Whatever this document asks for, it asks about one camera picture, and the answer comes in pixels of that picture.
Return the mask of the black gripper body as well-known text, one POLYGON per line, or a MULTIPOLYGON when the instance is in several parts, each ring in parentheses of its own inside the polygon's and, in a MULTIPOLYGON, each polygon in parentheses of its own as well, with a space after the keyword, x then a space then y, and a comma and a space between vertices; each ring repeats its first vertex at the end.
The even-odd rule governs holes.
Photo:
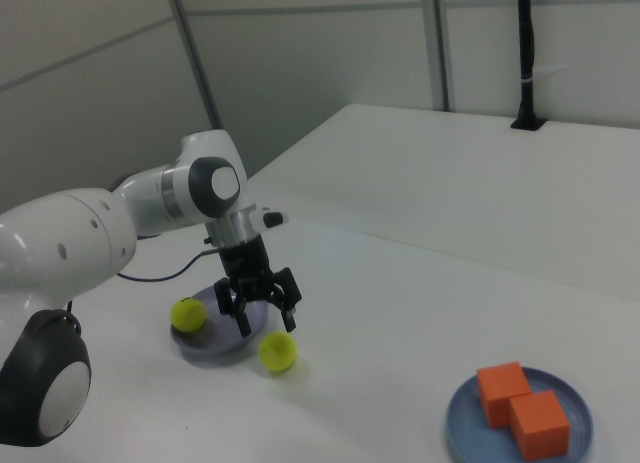
POLYGON ((267 301, 274 272, 261 236, 222 249, 220 258, 233 290, 241 290, 248 302, 267 301))

